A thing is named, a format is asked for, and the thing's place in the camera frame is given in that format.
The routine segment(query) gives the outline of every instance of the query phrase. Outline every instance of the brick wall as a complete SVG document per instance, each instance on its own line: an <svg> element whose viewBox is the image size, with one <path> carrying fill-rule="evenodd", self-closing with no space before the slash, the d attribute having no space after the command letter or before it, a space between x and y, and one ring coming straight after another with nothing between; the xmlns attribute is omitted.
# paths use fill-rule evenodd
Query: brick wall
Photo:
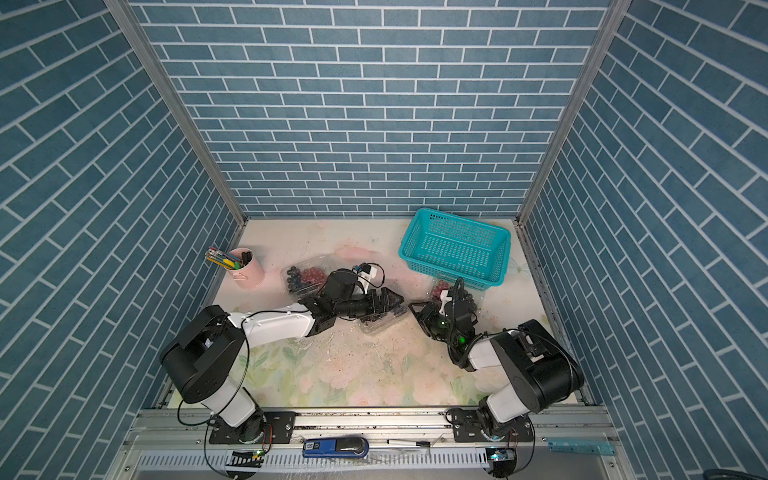
<svg viewBox="0 0 768 480"><path fill-rule="evenodd" d="M608 0L257 3L131 2L250 216L511 217Z"/></svg>
<svg viewBox="0 0 768 480"><path fill-rule="evenodd" d="M234 225L101 0L0 2L0 478L103 475Z"/></svg>
<svg viewBox="0 0 768 480"><path fill-rule="evenodd" d="M634 0L529 225L639 478L768 475L766 7Z"/></svg>

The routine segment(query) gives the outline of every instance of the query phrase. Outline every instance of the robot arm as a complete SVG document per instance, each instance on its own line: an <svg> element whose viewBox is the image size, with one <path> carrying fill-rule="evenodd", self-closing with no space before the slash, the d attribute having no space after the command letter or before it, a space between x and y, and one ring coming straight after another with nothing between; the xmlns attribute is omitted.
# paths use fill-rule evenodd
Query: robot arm
<svg viewBox="0 0 768 480"><path fill-rule="evenodd" d="M509 379L479 403L478 420L489 436L507 435L514 418L539 413L584 385L581 368L536 320L477 342L468 357L474 369L501 366Z"/></svg>
<svg viewBox="0 0 768 480"><path fill-rule="evenodd" d="M449 357L459 368L504 369L509 383L480 401L475 419L489 438L503 439L513 419L538 413L584 384L578 364L535 320L490 337L477 334L472 321L477 307L462 279L443 290L440 301L410 308L427 336L448 344Z"/></svg>
<svg viewBox="0 0 768 480"><path fill-rule="evenodd" d="M218 305L195 316L158 359L168 372L182 399L202 402L229 426L239 429L242 442L261 433L263 412L241 384L229 376L240 348L280 339L313 336L330 328L338 316L348 319L384 315L403 302L402 296L369 282L376 269L363 265L357 270L331 272L316 295L298 303L255 313L226 313Z"/></svg>

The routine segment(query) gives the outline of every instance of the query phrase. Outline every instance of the ruler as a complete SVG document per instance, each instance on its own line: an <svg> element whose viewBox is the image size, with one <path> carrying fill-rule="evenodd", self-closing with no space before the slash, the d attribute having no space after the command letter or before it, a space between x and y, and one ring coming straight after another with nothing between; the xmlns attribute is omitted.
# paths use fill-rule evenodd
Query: ruler
<svg viewBox="0 0 768 480"><path fill-rule="evenodd" d="M607 441L556 439L547 441L547 445L549 445L550 452L581 453L582 455L616 455L616 449Z"/></svg>

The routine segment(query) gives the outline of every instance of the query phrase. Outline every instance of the pink pencil holder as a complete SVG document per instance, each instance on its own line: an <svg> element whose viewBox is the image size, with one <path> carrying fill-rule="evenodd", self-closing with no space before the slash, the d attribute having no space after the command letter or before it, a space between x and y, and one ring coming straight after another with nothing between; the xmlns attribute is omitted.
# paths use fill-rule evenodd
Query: pink pencil holder
<svg viewBox="0 0 768 480"><path fill-rule="evenodd" d="M247 248L236 248L230 252L230 255L242 259L245 252L250 252L250 250ZM250 262L246 266L239 270L227 270L227 273L244 290L256 288L264 281L264 269L261 268L256 257L253 256L253 252L251 252Z"/></svg>

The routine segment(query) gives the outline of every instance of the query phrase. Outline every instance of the tabletop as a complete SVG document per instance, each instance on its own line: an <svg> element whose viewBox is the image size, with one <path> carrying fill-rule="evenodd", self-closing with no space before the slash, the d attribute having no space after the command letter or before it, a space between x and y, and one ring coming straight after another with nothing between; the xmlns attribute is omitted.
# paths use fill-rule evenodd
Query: tabletop
<svg viewBox="0 0 768 480"><path fill-rule="evenodd" d="M253 251L265 271L257 288L242 290L229 276L214 303L227 312L268 310L293 303L283 280L288 266L331 253L340 266L379 263L406 302L425 300L433 278L409 270L398 256L410 220L250 220L240 247ZM548 328L511 220L492 223L512 232L509 266L501 286L479 302L479 332L498 332L530 319ZM230 374L239 379L240 352ZM508 380L501 367L466 372L454 366L444 343L428 338L408 312L372 335L338 319L319 335L285 339L250 350L244 386L265 407L475 405ZM178 393L170 402L175 408Z"/></svg>

